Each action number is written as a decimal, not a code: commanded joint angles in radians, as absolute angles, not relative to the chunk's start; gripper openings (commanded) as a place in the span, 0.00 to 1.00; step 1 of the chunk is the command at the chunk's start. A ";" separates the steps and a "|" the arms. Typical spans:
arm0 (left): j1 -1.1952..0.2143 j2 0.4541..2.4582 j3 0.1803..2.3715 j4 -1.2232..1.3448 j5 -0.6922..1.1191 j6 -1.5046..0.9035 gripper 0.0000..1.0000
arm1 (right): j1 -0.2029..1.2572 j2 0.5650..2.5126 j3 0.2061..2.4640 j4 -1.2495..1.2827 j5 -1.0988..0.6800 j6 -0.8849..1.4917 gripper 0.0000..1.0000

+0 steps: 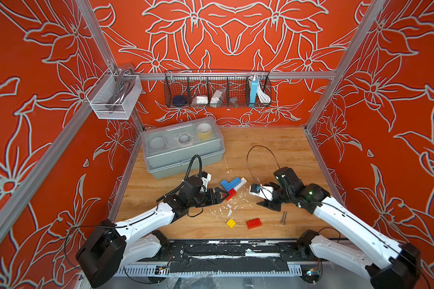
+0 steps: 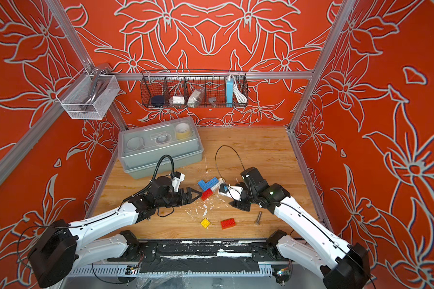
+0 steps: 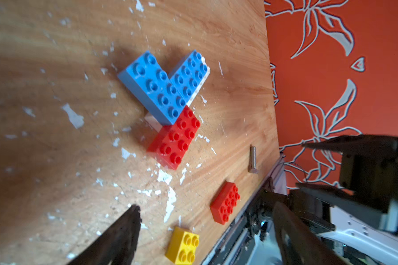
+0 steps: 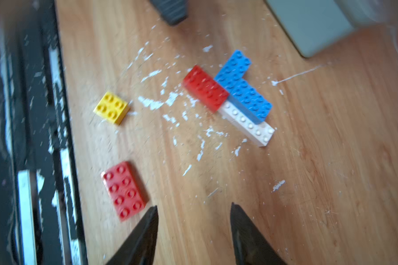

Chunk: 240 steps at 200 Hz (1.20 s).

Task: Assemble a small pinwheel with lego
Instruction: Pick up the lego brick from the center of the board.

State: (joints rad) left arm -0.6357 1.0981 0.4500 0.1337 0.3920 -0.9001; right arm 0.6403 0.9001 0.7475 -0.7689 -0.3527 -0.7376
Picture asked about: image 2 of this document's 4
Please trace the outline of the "blue lego brick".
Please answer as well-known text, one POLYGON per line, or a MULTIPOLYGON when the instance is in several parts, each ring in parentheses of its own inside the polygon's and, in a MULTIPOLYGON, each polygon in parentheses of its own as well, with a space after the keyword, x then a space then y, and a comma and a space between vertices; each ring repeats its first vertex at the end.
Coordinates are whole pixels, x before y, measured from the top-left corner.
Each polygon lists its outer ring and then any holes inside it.
POLYGON ((208 189, 211 189, 212 187, 214 187, 215 185, 217 185, 219 183, 219 179, 218 178, 212 178, 210 181, 208 181, 207 183, 206 183, 206 185, 207 185, 207 188, 208 189))
POLYGON ((198 186, 202 189, 202 191, 206 191, 211 188, 211 185, 209 182, 205 182, 204 180, 200 180, 198 182, 198 186))

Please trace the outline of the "white lego brick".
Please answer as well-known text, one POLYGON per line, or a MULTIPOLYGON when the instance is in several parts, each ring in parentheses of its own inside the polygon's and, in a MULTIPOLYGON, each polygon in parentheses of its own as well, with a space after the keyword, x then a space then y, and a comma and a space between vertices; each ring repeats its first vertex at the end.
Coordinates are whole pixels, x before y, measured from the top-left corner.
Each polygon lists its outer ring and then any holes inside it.
POLYGON ((213 192, 219 191, 221 184, 224 184, 224 180, 222 178, 218 179, 218 182, 211 188, 213 192))

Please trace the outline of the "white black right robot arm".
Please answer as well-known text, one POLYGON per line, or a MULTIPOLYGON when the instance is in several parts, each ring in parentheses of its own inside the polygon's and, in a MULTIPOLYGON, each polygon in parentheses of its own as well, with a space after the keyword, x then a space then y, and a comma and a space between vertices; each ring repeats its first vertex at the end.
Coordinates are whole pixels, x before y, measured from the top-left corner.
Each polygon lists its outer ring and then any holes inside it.
POLYGON ((253 204, 287 223, 303 239, 300 243, 278 230, 267 239, 275 259, 291 260, 321 278, 328 289, 362 289, 371 280, 370 256, 359 243, 351 245, 312 217, 280 184, 268 184, 255 167, 241 173, 236 185, 221 184, 219 193, 231 206, 249 211, 253 204))

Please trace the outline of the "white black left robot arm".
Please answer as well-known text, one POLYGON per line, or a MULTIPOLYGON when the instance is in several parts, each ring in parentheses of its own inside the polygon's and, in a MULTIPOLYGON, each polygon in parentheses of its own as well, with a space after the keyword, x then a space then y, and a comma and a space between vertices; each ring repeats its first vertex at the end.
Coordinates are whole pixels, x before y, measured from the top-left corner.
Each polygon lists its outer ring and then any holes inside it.
POLYGON ((71 223, 55 221, 28 253, 39 287, 51 287, 73 269, 101 260, 139 258, 140 243, 126 227, 148 219, 159 208, 189 205, 201 196, 198 190, 180 188, 176 177, 159 177, 124 199, 118 208, 71 223))

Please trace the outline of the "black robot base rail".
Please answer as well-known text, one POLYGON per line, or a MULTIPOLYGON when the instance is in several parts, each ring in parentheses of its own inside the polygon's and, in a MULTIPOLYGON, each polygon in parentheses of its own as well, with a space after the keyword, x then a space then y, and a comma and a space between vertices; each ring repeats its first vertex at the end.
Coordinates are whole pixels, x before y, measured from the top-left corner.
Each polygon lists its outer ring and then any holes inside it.
POLYGON ((108 263, 138 266, 146 272, 243 273, 292 263, 277 256, 265 239, 139 240, 139 249, 108 263))

